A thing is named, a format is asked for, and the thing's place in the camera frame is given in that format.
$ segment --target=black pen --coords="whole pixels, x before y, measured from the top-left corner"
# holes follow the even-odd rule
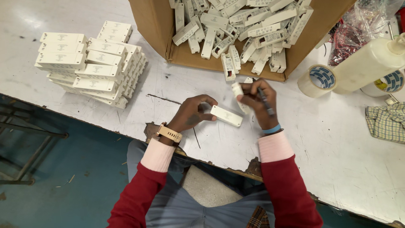
[[[259,92],[260,98],[262,99],[264,105],[266,106],[267,114],[269,114],[269,116],[274,115],[274,110],[273,110],[273,108],[270,106],[269,102],[267,101],[267,97],[266,97],[266,95],[264,94],[263,90],[262,90],[260,87],[258,87],[258,88],[257,88],[257,91]]]

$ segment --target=person's left hand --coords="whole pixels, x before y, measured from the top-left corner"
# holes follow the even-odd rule
[[[180,133],[195,127],[203,120],[216,121],[217,117],[213,114],[203,113],[202,102],[207,102],[211,106],[218,105],[214,98],[205,94],[187,98],[167,127]]]

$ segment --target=tape roll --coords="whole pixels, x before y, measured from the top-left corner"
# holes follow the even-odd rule
[[[371,97],[381,97],[400,91],[405,83],[405,77],[400,71],[392,72],[380,80],[379,83],[376,83],[377,81],[375,81],[362,87],[361,91]]]
[[[317,98],[336,88],[337,81],[332,69],[313,65],[298,79],[297,84],[303,94]]]

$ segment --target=bottle cap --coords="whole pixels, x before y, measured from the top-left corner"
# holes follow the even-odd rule
[[[405,32],[399,35],[395,40],[388,43],[388,49],[397,55],[405,53]]]

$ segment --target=worn table surface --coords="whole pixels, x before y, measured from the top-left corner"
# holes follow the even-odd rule
[[[137,32],[126,0],[14,0],[0,2],[0,93],[55,112],[145,140],[147,123],[169,121],[187,97],[208,94],[220,107],[241,113],[221,72],[168,65]],[[105,20],[130,23],[129,43],[149,59],[126,109],[65,93],[33,65],[43,32],[84,33],[95,37]],[[320,201],[378,221],[405,219],[405,145],[370,136],[365,107],[384,105],[361,91],[329,93],[312,99],[297,87],[298,77],[317,63],[325,49],[312,51],[286,83],[270,82],[277,91],[279,121],[296,153],[309,192]],[[245,80],[238,76],[237,81]],[[260,157],[260,127],[253,114],[240,128],[221,121],[204,122],[183,132],[187,156],[221,168],[245,171]]]

